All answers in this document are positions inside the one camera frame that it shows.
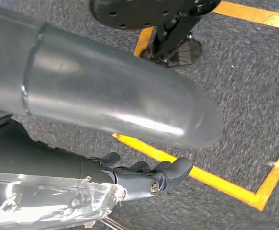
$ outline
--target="bolt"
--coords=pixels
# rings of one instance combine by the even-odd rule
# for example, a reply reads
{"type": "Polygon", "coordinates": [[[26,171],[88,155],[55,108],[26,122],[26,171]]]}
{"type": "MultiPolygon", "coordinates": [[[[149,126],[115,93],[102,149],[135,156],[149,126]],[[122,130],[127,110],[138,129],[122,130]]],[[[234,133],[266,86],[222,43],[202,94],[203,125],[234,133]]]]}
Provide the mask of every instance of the bolt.
{"type": "Polygon", "coordinates": [[[160,184],[158,181],[152,181],[150,184],[150,193],[152,195],[155,195],[157,192],[158,192],[159,188],[160,184]]]}
{"type": "Polygon", "coordinates": [[[176,24],[176,23],[176,19],[175,19],[175,18],[171,19],[171,23],[172,24],[176,24]]]}

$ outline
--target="gray carpet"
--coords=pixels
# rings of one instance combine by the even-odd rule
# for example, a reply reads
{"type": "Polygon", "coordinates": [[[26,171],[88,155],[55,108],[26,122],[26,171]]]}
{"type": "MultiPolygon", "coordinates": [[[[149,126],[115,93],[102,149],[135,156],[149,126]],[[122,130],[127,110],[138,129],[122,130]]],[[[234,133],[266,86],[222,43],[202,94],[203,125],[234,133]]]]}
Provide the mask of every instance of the gray carpet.
{"type": "MultiPolygon", "coordinates": [[[[279,1],[236,0],[279,11],[279,1]]],[[[122,32],[95,21],[86,0],[14,0],[8,7],[65,30],[133,53],[139,31],[122,32]]],[[[223,116],[223,138],[207,149],[155,146],[256,191],[279,156],[279,29],[209,14],[195,29],[204,55],[193,66],[176,68],[203,86],[223,116]]],[[[109,134],[37,118],[16,117],[32,138],[85,156],[109,151],[122,165],[156,162],[109,134]]],[[[138,230],[279,230],[279,183],[260,213],[194,179],[148,200],[123,203],[114,216],[138,230]]],[[[98,223],[93,229],[105,229],[98,223]]]]}

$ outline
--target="metal tube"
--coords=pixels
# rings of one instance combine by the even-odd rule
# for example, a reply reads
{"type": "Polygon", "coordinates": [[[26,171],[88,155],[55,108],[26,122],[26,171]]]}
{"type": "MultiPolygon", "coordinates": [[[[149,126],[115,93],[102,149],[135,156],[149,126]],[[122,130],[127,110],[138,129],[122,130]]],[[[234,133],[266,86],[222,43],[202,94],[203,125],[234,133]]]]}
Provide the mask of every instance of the metal tube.
{"type": "Polygon", "coordinates": [[[185,147],[213,144],[222,126],[192,80],[1,8],[0,111],[185,147]]]}
{"type": "Polygon", "coordinates": [[[135,230],[133,228],[127,226],[116,219],[114,219],[112,216],[106,216],[105,218],[101,219],[100,222],[106,226],[109,226],[113,230],[135,230]]]}

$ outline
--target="yellow tape line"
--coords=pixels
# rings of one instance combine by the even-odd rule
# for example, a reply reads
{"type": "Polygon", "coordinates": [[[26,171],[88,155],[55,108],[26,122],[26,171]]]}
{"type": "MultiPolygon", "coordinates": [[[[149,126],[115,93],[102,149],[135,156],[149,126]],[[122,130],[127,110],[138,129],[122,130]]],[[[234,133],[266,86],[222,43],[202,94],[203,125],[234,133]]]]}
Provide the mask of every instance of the yellow tape line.
{"type": "MultiPolygon", "coordinates": [[[[139,139],[116,133],[113,134],[113,136],[120,142],[144,153],[157,161],[173,162],[176,159],[176,157],[157,149],[139,139]]],[[[262,211],[272,193],[273,189],[279,180],[279,158],[256,193],[242,188],[237,184],[234,184],[196,166],[192,168],[189,173],[189,176],[235,199],[241,200],[259,211],[262,211]]]]}
{"type": "Polygon", "coordinates": [[[227,1],[222,1],[213,12],[279,28],[278,12],[258,9],[255,7],[244,6],[227,1]]]}
{"type": "MultiPolygon", "coordinates": [[[[213,12],[279,28],[279,13],[277,12],[266,11],[225,1],[222,1],[213,12]]],[[[139,39],[138,40],[134,52],[135,56],[140,56],[143,50],[148,47],[152,31],[153,27],[150,27],[143,29],[140,33],[139,39]]],[[[122,143],[144,153],[157,161],[173,162],[176,159],[176,157],[136,138],[127,137],[121,134],[113,134],[113,136],[122,143]]],[[[242,188],[237,184],[234,184],[196,166],[192,168],[192,170],[189,173],[189,176],[262,211],[272,193],[273,189],[279,180],[279,158],[261,185],[261,187],[257,190],[256,193],[242,188]]]]}
{"type": "Polygon", "coordinates": [[[272,167],[270,173],[265,179],[265,181],[257,190],[253,199],[253,205],[262,211],[267,201],[269,199],[273,189],[279,180],[279,158],[272,167]]]}
{"type": "MultiPolygon", "coordinates": [[[[128,145],[137,151],[144,153],[147,156],[152,157],[157,161],[173,162],[176,160],[176,157],[155,148],[153,146],[148,145],[141,140],[121,134],[114,134],[113,136],[117,138],[120,142],[128,145]]],[[[189,176],[201,181],[202,183],[218,189],[225,194],[235,197],[236,199],[244,201],[245,203],[250,203],[255,195],[253,192],[248,191],[241,186],[222,179],[220,177],[204,171],[196,166],[194,166],[192,168],[192,170],[189,173],[189,176]]]]}
{"type": "Polygon", "coordinates": [[[135,48],[134,55],[139,57],[142,51],[145,50],[148,47],[152,32],[153,27],[148,27],[142,30],[139,38],[138,39],[137,45],[135,48]]]}

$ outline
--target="clear plastic wrap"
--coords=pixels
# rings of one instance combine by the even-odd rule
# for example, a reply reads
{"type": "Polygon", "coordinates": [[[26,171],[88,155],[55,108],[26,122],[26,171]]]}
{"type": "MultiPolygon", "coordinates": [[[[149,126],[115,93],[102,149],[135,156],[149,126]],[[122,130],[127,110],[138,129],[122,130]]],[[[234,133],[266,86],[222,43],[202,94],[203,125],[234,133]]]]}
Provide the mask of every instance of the clear plastic wrap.
{"type": "Polygon", "coordinates": [[[107,216],[125,196],[121,185],[90,179],[0,173],[0,229],[62,229],[91,223],[107,216]]]}

